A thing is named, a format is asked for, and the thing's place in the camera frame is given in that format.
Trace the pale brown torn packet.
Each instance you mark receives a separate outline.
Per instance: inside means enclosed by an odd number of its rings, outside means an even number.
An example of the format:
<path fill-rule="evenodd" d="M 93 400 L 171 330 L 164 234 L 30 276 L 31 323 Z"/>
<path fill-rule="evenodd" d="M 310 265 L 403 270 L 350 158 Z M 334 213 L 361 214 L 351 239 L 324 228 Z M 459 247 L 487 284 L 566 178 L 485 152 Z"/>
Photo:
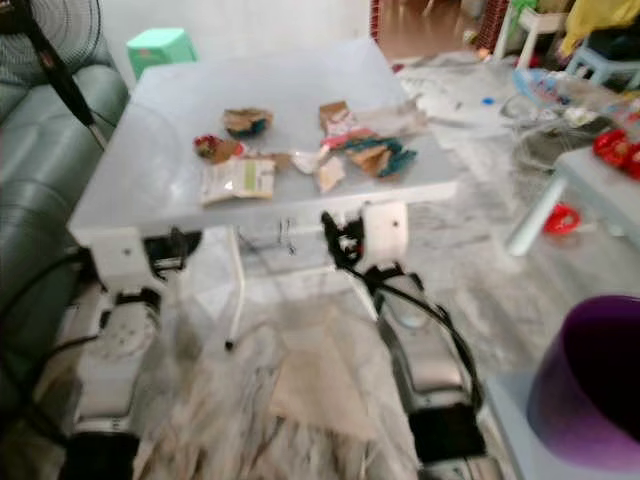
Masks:
<path fill-rule="evenodd" d="M 325 157 L 317 166 L 314 179 L 321 193 L 328 193 L 346 178 L 346 160 L 342 156 Z"/>

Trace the purple rubbish bin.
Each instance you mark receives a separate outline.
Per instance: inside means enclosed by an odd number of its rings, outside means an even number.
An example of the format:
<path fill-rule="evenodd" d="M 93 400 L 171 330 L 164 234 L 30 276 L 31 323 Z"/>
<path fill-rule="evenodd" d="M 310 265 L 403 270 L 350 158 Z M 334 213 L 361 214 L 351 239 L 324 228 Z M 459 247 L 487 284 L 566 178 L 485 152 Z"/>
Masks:
<path fill-rule="evenodd" d="M 527 417 L 554 457 L 640 474 L 640 297 L 573 306 L 536 372 Z"/>

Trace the teal brown flat wrapper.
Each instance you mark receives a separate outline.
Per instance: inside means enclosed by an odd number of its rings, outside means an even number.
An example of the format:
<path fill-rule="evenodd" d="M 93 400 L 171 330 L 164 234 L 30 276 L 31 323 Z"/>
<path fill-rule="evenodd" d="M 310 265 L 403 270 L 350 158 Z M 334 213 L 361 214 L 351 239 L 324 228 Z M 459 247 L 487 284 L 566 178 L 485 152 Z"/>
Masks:
<path fill-rule="evenodd" d="M 339 147 L 353 164 L 371 178 L 397 177 L 415 163 L 419 152 L 407 148 L 397 138 L 360 137 Z"/>

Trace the small brown cardboard scrap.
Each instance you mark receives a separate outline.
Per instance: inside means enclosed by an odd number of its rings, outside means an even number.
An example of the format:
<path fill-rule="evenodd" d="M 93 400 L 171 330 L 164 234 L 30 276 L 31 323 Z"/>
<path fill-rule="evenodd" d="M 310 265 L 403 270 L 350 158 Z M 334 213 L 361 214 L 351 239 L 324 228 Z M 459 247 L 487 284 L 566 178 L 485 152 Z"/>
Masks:
<path fill-rule="evenodd" d="M 261 163 L 268 163 L 268 161 L 270 161 L 275 169 L 288 169 L 292 166 L 293 157 L 294 155 L 288 154 L 288 152 L 275 152 L 275 154 L 271 154 L 271 152 L 257 152 L 257 154 L 253 156 L 253 159 L 261 161 Z"/>

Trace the clear plastic wrapper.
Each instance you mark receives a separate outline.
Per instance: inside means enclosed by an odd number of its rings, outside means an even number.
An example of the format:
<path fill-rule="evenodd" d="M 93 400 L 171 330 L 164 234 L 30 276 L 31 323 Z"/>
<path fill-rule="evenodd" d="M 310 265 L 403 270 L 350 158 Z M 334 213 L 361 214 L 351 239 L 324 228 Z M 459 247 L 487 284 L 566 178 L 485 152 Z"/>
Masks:
<path fill-rule="evenodd" d="M 385 108 L 356 111 L 355 119 L 380 137 L 408 137 L 428 131 L 428 114 L 412 99 Z"/>

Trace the red crumpled wrapper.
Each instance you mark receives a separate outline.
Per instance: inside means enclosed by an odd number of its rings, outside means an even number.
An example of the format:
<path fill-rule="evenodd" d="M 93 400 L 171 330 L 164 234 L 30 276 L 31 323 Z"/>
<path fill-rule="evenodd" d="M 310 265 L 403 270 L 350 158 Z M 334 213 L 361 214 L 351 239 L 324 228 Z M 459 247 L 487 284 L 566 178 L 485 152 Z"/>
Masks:
<path fill-rule="evenodd" d="M 193 148 L 198 157 L 210 164 L 225 163 L 244 154 L 244 146 L 238 140 L 224 140 L 215 134 L 201 134 L 193 138 Z"/>

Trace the crumpled brown teal wrapper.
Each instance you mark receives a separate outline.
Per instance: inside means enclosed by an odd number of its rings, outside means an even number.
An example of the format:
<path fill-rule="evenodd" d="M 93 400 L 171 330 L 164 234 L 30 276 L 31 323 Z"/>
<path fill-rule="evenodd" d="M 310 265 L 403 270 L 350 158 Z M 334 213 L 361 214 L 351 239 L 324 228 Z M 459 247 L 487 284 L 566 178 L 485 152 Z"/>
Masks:
<path fill-rule="evenodd" d="M 273 124 L 274 114 L 259 108 L 228 109 L 221 120 L 229 136 L 238 140 L 264 133 Z"/>

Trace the grey green leather sofa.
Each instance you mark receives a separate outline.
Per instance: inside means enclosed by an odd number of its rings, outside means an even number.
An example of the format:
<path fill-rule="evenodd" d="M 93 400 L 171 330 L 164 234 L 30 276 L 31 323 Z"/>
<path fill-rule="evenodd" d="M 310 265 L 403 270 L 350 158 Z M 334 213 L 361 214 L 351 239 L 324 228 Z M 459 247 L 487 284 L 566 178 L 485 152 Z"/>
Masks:
<path fill-rule="evenodd" d="M 27 378 L 59 338 L 76 297 L 70 265 L 52 270 L 24 294 L 23 284 L 76 246 L 67 229 L 102 148 L 40 73 L 3 67 L 1 93 L 1 300 L 6 364 Z"/>

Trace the white plastic folding table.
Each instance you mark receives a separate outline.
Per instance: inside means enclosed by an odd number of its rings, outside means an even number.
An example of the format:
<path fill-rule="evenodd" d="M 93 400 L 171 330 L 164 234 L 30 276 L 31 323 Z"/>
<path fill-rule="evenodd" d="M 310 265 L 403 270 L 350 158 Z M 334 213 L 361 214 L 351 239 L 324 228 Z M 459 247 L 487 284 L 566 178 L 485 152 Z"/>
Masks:
<path fill-rule="evenodd" d="M 288 168 L 275 174 L 274 195 L 268 200 L 232 198 L 202 205 L 198 198 L 206 164 L 193 151 L 193 137 L 211 127 L 224 108 L 274 111 L 273 124 L 257 143 L 260 148 L 289 150 L 321 145 L 321 105 L 348 100 L 358 108 L 380 108 L 406 99 L 387 59 L 369 38 L 259 59 L 152 68 L 143 74 L 111 134 L 70 218 L 70 233 L 87 248 L 84 241 L 92 232 L 110 228 L 137 228 L 145 242 L 170 230 L 223 227 L 233 232 L 269 220 L 316 221 L 323 212 L 334 218 L 352 211 L 361 215 L 369 204 L 445 200 L 456 192 L 458 173 L 431 134 L 408 141 L 408 148 L 419 155 L 406 173 L 387 184 L 357 175 L 321 193 Z M 443 311 L 413 282 L 403 261 L 379 268 L 361 260 L 356 269 L 337 268 L 366 291 L 375 319 L 381 317 L 378 301 L 396 297 L 415 306 L 422 323 L 445 324 Z"/>

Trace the baby bouncer seat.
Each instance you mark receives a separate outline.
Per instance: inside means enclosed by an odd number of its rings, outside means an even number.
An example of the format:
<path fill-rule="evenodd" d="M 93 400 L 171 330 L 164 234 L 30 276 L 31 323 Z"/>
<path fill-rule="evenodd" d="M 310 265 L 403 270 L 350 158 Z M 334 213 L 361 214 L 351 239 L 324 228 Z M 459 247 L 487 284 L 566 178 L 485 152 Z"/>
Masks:
<path fill-rule="evenodd" d="M 511 79 L 515 95 L 500 113 L 511 120 L 512 159 L 518 165 L 553 172 L 559 155 L 586 147 L 612 129 L 626 140 L 640 140 L 640 92 L 616 92 L 544 69 L 512 70 Z"/>

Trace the small white side table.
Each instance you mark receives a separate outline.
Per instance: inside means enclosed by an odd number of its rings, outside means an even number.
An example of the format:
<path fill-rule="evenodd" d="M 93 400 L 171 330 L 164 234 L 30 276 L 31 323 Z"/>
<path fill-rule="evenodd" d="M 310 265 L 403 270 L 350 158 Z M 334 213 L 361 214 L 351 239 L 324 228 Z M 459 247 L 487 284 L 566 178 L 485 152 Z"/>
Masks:
<path fill-rule="evenodd" d="M 577 148 L 557 157 L 547 186 L 506 239 L 509 255 L 524 256 L 530 250 L 566 189 L 600 215 L 605 229 L 640 250 L 640 182 L 609 168 L 590 148 Z"/>

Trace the red shiny packet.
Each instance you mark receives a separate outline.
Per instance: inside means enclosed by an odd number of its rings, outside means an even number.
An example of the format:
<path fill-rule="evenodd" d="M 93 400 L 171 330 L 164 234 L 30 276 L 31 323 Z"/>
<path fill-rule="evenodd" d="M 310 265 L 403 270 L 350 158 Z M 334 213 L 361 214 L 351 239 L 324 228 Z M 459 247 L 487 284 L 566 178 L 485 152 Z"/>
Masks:
<path fill-rule="evenodd" d="M 640 143 L 628 141 L 625 131 L 605 131 L 598 134 L 591 151 L 609 168 L 640 182 Z"/>

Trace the white plastic stool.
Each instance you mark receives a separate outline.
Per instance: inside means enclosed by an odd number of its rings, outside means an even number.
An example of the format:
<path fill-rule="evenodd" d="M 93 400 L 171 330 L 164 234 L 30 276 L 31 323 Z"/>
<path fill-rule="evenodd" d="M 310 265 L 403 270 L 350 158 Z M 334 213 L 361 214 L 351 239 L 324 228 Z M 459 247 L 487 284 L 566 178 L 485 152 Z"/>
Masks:
<path fill-rule="evenodd" d="M 517 68 L 527 68 L 534 55 L 536 44 L 540 36 L 556 35 L 564 29 L 564 23 L 568 14 L 566 12 L 539 13 L 535 9 L 520 9 L 516 6 L 508 6 L 502 20 L 499 23 L 499 33 L 495 37 L 495 46 L 489 61 L 498 61 L 504 58 L 507 52 L 507 40 L 513 27 L 524 29 L 525 41 L 518 55 Z"/>

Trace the light blue plastic stool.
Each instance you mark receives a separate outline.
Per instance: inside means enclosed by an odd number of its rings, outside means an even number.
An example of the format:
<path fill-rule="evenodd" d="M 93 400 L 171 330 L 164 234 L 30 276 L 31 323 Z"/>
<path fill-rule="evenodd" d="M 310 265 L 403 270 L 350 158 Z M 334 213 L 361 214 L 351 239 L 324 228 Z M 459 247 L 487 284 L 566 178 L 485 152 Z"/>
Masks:
<path fill-rule="evenodd" d="M 626 74 L 625 90 L 640 88 L 640 60 L 611 60 L 588 46 L 581 46 L 573 52 L 564 73 L 586 78 L 591 84 L 604 84 L 609 78 Z"/>

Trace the yellow cloth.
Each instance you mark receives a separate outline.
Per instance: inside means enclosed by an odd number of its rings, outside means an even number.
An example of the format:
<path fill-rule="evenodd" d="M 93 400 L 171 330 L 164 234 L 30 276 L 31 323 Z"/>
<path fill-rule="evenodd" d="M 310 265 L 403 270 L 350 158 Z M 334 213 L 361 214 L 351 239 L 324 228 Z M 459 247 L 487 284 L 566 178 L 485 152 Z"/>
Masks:
<path fill-rule="evenodd" d="M 640 0 L 575 0 L 564 19 L 558 55 L 570 56 L 596 29 L 631 26 L 636 17 L 640 17 Z"/>

